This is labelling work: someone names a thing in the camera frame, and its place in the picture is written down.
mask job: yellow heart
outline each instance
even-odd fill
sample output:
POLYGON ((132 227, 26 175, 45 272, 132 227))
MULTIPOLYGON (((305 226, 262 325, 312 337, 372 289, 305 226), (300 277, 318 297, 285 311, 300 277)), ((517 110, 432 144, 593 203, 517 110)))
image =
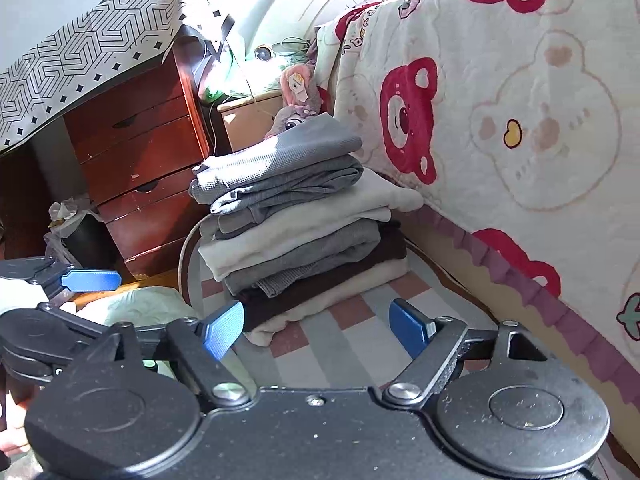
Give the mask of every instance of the yellow heart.
POLYGON ((516 119, 507 121, 507 131, 504 133, 504 145, 512 150, 517 148, 522 142, 522 127, 516 119))

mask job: cream folded garment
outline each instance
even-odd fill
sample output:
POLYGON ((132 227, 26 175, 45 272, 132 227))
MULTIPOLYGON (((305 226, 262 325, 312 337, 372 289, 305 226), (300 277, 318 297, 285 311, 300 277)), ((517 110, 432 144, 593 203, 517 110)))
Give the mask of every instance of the cream folded garment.
POLYGON ((324 309, 346 300, 351 296, 356 296, 370 288, 383 285, 409 272, 409 262, 403 260, 389 260, 369 270, 361 272, 350 280, 329 290, 318 294, 298 306, 287 310, 279 316, 274 316, 270 320, 257 326, 251 332, 245 332, 244 336, 253 344, 258 346, 269 346, 273 335, 280 330, 284 330, 288 322, 300 321, 301 319, 322 312, 324 309))
POLYGON ((423 203, 416 190, 395 186, 365 168, 361 179, 350 188, 286 208, 231 240, 203 244, 199 251, 220 282, 235 270, 273 260, 360 218, 388 222, 391 209, 408 212, 423 203))

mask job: blue gripper pad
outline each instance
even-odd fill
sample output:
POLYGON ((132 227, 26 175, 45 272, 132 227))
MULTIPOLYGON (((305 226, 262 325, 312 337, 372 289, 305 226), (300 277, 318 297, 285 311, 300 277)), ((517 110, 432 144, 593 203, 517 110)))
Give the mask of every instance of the blue gripper pad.
POLYGON ((116 290, 122 278, 116 270, 70 269, 60 277, 60 285, 71 292, 116 290))
POLYGON ((427 348, 436 332, 432 319, 411 303, 400 299, 393 300, 389 305, 389 327, 411 359, 417 358, 427 348))
POLYGON ((204 348, 220 361, 240 337, 244 326, 244 306, 239 301, 225 309, 214 312, 203 322, 204 348))

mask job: bed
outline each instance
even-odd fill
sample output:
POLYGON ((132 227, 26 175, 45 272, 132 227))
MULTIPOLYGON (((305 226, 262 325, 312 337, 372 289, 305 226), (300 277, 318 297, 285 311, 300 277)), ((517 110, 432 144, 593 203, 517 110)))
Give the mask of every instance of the bed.
POLYGON ((640 463, 640 0, 384 0, 318 31, 406 236, 606 400, 640 463))

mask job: plush toy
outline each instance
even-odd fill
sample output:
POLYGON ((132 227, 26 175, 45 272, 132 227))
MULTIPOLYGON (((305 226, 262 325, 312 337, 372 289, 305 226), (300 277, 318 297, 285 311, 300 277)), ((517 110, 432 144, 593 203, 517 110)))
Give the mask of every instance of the plush toy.
POLYGON ((313 80, 313 72, 308 65, 292 65, 280 76, 282 87, 282 108, 273 119, 273 126, 265 139, 289 130, 307 118, 320 113, 322 99, 313 80))

